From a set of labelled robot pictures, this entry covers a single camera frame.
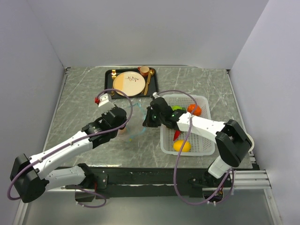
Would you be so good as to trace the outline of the clear zip top bag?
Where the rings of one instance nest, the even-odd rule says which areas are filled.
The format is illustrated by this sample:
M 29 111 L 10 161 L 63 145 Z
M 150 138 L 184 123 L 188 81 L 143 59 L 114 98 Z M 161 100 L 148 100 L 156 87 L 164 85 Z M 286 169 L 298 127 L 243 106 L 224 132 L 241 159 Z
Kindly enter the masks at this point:
M 133 113 L 130 121 L 126 124 L 127 132 L 123 135 L 117 134 L 117 138 L 124 142 L 132 142 L 134 139 L 142 135 L 146 128 L 143 127 L 143 122 L 146 117 L 146 110 L 138 101 L 133 104 Z

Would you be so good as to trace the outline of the yellow lemon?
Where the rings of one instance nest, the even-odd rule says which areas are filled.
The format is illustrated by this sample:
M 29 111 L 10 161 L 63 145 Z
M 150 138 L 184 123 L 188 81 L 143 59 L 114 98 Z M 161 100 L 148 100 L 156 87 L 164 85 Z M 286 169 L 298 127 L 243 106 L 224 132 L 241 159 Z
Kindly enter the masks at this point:
M 184 140 L 177 140 L 176 142 L 174 142 L 173 149 L 175 151 L 179 152 L 181 148 L 182 152 L 190 152 L 191 144 L 188 141 L 184 143 Z

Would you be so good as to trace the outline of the peach fruit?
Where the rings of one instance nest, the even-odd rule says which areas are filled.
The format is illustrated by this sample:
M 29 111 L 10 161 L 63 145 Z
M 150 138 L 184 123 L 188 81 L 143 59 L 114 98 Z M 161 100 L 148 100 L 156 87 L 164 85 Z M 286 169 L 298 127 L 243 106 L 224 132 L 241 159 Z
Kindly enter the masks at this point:
M 123 129 L 119 129 L 118 130 L 118 134 L 119 135 L 123 135 L 123 134 L 125 134 L 127 132 L 127 128 L 126 127 L 124 127 Z

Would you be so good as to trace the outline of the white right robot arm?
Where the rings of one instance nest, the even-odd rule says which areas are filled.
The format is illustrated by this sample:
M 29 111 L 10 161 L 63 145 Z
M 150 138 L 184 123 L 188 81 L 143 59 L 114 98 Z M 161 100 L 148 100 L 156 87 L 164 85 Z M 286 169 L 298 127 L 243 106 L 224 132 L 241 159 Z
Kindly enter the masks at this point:
M 230 168 L 238 167 L 246 154 L 254 148 L 253 138 L 237 121 L 213 121 L 182 109 L 173 110 L 162 97 L 151 101 L 142 125 L 147 128 L 165 125 L 169 129 L 190 132 L 213 141 L 217 145 L 219 157 L 205 175 L 205 181 L 211 187 L 217 186 Z

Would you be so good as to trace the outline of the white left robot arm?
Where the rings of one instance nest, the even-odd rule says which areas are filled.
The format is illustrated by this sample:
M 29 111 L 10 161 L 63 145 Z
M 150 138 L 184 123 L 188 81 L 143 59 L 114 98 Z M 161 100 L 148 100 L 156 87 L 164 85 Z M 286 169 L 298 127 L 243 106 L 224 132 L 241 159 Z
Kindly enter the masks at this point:
M 57 146 L 32 157 L 25 154 L 16 157 L 10 174 L 9 187 L 15 188 L 19 196 L 12 197 L 9 190 L 8 199 L 30 203 L 53 188 L 96 186 L 97 178 L 85 163 L 68 169 L 58 167 L 66 160 L 115 138 L 118 130 L 125 127 L 131 116 L 131 113 L 126 113 L 124 109 L 114 105 L 108 112 Z

